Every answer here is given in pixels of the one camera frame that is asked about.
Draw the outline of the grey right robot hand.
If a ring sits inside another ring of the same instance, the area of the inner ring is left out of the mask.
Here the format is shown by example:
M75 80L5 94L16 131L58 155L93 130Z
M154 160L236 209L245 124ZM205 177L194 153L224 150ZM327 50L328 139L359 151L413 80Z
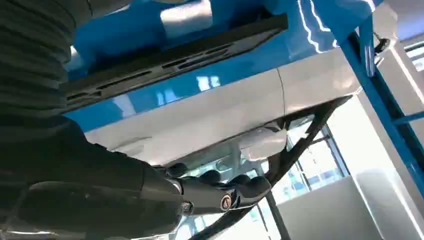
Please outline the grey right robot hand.
M194 214L257 204L263 176L222 183L216 170L175 177L164 167L87 141L65 117L0 118L0 237L142 239L175 232Z

